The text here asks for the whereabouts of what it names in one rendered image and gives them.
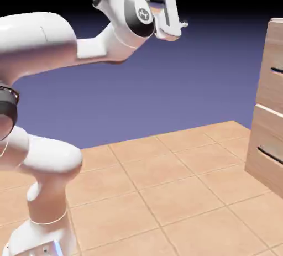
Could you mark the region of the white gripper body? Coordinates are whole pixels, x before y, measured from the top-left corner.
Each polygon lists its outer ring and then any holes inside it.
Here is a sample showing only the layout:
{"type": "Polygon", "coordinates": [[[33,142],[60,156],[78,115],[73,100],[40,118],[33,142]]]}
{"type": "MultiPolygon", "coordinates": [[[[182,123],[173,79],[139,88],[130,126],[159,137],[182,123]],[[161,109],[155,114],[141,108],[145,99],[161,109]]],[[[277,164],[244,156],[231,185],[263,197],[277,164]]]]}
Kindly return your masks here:
{"type": "Polygon", "coordinates": [[[181,36],[176,0],[164,0],[164,7],[155,18],[155,36],[160,40],[177,40],[181,36]]]}

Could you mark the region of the light wood cabinet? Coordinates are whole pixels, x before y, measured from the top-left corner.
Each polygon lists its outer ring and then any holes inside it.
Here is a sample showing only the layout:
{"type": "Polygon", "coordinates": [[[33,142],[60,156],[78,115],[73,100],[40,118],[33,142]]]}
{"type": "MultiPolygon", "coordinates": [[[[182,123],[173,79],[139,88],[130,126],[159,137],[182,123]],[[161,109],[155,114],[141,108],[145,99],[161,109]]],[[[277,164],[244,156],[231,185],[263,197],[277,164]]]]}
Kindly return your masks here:
{"type": "Polygon", "coordinates": [[[283,18],[268,22],[245,171],[283,198],[283,18]]]}

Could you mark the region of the light wood drawer front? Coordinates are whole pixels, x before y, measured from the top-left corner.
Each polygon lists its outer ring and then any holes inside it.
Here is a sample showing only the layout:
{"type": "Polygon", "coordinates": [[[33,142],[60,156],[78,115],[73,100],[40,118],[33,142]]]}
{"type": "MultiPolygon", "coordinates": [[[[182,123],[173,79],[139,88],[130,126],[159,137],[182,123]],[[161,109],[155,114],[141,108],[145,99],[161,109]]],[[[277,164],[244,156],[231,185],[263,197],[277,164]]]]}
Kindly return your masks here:
{"type": "Polygon", "coordinates": [[[245,171],[283,198],[283,165],[257,147],[283,160],[283,114],[260,104],[254,108],[245,171]]]}
{"type": "Polygon", "coordinates": [[[283,18],[268,22],[256,94],[256,103],[283,114],[283,74],[271,67],[283,69],[283,18]]]}

